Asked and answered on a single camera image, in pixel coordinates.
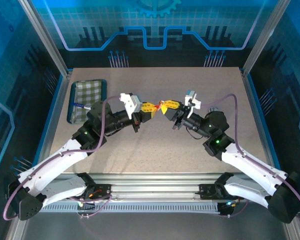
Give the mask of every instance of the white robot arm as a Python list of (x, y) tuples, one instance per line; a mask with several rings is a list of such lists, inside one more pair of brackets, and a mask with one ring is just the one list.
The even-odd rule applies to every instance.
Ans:
[(225, 134), (229, 125), (223, 112), (212, 111), (205, 117), (193, 113), (193, 108), (198, 109), (200, 105), (195, 98), (196, 93), (190, 91), (185, 104), (169, 100), (161, 101), (160, 107), (168, 120), (174, 122), (173, 129), (185, 126), (207, 138), (203, 146), (210, 156), (234, 166), (254, 180), (243, 180), (226, 172), (215, 182), (217, 195), (251, 200), (267, 208), (280, 221), (290, 223), (300, 210), (300, 200), (283, 182), (293, 186), (300, 195), (300, 176), (278, 170), (245, 151)]
[[(133, 126), (134, 131), (138, 132), (140, 124), (150, 120), (157, 111), (153, 104), (141, 103), (136, 95), (121, 93), (119, 98), (124, 103), (125, 110), (112, 113), (110, 105), (105, 105), (106, 137), (127, 126)], [(109, 184), (96, 184), (87, 173), (79, 173), (72, 179), (51, 183), (67, 168), (92, 154), (91, 151), (89, 153), (80, 150), (93, 150), (99, 144), (102, 106), (102, 101), (91, 106), (87, 114), (88, 120), (54, 154), (18, 176), (9, 174), (5, 177), (6, 198), (20, 220), (27, 220), (44, 206), (65, 198), (78, 197), (93, 201), (110, 194)], [(104, 137), (101, 146), (106, 142)]]

